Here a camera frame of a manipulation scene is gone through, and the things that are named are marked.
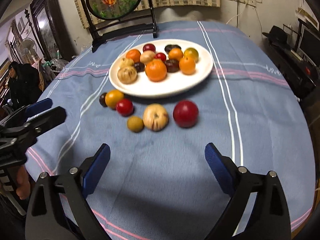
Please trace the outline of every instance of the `orange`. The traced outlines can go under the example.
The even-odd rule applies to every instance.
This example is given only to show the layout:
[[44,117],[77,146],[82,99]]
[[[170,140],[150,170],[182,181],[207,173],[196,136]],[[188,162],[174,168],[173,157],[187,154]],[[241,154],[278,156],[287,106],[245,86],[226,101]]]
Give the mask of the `orange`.
[[131,58],[134,63],[140,62],[141,53],[137,49],[132,49],[127,52],[125,55],[126,58]]
[[185,75],[192,75],[196,71],[196,62],[191,57],[184,57],[179,61],[179,68]]
[[167,67],[161,60],[153,60],[146,65],[147,77],[153,82],[159,82],[167,76]]
[[191,57],[195,62],[199,60],[199,53],[195,48],[187,48],[184,53],[184,57]]
[[183,58],[183,52],[179,48],[174,48],[174,49],[170,50],[168,56],[169,56],[169,59],[180,60]]
[[111,109],[116,109],[116,104],[121,100],[124,99],[124,94],[119,90],[111,90],[105,96],[106,105]]

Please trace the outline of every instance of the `hair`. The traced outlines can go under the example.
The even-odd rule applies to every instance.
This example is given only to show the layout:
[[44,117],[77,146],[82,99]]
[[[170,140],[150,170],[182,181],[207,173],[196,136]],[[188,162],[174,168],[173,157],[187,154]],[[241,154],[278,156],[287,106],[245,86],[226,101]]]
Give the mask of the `hair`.
[[15,71],[17,71],[18,66],[19,66],[19,63],[16,62],[16,61],[13,61],[13,62],[10,63],[10,65],[8,67],[8,70],[13,68]]

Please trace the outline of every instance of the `white plate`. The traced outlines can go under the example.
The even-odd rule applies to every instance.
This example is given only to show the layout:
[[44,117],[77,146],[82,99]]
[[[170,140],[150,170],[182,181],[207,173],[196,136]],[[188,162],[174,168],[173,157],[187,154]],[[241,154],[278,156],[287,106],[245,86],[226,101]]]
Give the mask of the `white plate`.
[[199,44],[191,41],[167,39],[149,41],[131,49],[138,49],[142,53],[143,46],[148,43],[154,44],[157,52],[163,52],[164,54],[166,54],[164,47],[168,44],[178,44],[182,51],[190,47],[195,48],[199,52],[199,61],[196,64],[196,72],[193,75],[184,75],[181,71],[168,73],[167,77],[160,82],[152,82],[148,79],[145,72],[140,72],[138,73],[137,80],[134,83],[125,85],[119,81],[117,73],[121,59],[125,57],[125,54],[128,52],[126,51],[119,55],[109,70],[109,79],[111,84],[124,94],[141,98],[163,98],[176,95],[199,84],[210,74],[212,70],[212,57],[210,53]]

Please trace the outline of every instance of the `blue gripper pad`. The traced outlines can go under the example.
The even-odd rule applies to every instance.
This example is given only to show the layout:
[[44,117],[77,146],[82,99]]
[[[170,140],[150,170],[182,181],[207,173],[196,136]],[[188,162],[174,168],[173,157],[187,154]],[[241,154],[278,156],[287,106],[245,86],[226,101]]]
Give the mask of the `blue gripper pad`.
[[52,100],[50,98],[43,99],[33,105],[28,106],[24,113],[25,121],[36,114],[40,114],[43,111],[50,109],[51,107]]
[[233,178],[222,162],[221,153],[212,143],[209,143],[204,149],[204,156],[223,193],[232,197],[235,193]]
[[87,173],[82,178],[82,195],[84,198],[87,198],[88,195],[95,191],[98,182],[110,161],[110,147],[105,144],[103,149],[100,152],[97,152],[97,154],[98,155],[95,156],[95,160]]

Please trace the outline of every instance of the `finger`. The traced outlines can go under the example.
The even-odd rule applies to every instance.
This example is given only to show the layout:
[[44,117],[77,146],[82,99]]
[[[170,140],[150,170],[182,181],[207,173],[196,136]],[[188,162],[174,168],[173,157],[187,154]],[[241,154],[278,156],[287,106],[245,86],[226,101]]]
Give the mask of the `finger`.
[[21,187],[18,187],[16,190],[17,195],[20,197],[21,200],[24,200],[30,196],[30,183],[24,183]]
[[29,180],[27,170],[24,166],[21,166],[17,172],[17,183],[22,185],[26,180]]

